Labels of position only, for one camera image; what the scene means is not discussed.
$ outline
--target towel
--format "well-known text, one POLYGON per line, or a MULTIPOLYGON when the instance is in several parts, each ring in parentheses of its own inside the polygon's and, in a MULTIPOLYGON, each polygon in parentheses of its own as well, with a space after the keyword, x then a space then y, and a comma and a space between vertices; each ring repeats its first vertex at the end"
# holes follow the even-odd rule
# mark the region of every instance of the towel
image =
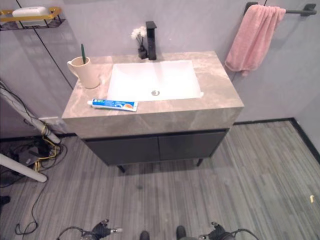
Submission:
POLYGON ((224 62, 233 72, 247 76, 264 60, 272 36, 286 10, 278 6, 252 5, 246 11, 224 62))

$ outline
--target dark gray cabinet door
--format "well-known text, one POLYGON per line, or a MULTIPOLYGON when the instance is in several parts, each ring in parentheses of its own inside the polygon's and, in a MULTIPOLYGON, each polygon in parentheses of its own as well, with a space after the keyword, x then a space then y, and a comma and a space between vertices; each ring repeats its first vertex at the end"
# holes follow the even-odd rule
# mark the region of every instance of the dark gray cabinet door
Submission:
POLYGON ((159 161, 158 138, 85 140, 89 148, 107 165, 125 165, 159 161))
POLYGON ((226 131, 159 136, 160 160, 210 157, 226 131))

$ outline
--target white flower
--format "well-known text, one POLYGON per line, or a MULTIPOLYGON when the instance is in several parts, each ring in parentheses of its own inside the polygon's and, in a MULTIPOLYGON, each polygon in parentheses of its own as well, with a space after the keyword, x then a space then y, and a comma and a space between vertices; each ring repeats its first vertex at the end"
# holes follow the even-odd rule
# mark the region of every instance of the white flower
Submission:
POLYGON ((132 31, 131 33, 131 38, 132 39, 136 39, 138 37, 138 35, 140 34, 140 29, 139 28, 136 28, 132 31))
POLYGON ((145 26, 140 27, 140 35, 141 37, 147 36, 147 28, 145 26))

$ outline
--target toothbrush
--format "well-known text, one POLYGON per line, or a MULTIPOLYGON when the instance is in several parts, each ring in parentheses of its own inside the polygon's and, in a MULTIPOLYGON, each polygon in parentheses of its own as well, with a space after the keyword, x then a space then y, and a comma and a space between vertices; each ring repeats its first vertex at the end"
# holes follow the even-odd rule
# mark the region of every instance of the toothbrush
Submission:
POLYGON ((86 55, 85 55, 85 48, 84 48, 84 45, 81 43, 81 54, 82 54, 82 61, 83 61, 83 64, 86 63, 86 55))

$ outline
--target black vase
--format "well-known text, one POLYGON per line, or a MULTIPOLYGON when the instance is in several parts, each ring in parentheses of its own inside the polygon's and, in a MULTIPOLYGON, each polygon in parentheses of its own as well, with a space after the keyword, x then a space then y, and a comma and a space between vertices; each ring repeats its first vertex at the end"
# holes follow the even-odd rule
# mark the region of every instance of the black vase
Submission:
POLYGON ((139 58, 141 59, 146 59, 148 57, 147 49, 143 45, 141 45, 138 48, 138 53, 139 53, 139 58))

